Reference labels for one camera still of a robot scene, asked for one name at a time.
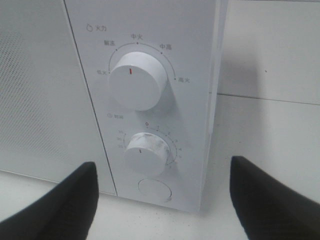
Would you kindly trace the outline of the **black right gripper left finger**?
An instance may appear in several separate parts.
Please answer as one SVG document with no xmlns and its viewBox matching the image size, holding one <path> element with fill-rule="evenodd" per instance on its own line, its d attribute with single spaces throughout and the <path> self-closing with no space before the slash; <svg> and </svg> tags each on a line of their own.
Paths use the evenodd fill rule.
<svg viewBox="0 0 320 240">
<path fill-rule="evenodd" d="M 44 196 L 0 223 L 2 240 L 85 240 L 99 199 L 96 164 L 85 162 Z"/>
</svg>

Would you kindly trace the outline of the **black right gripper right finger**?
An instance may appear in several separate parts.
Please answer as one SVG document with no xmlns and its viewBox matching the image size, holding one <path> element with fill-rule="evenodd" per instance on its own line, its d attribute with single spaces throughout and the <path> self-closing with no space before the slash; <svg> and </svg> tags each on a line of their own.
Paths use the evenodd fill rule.
<svg viewBox="0 0 320 240">
<path fill-rule="evenodd" d="M 229 193 L 250 240 L 318 240 L 320 205 L 243 156 L 233 156 Z"/>
</svg>

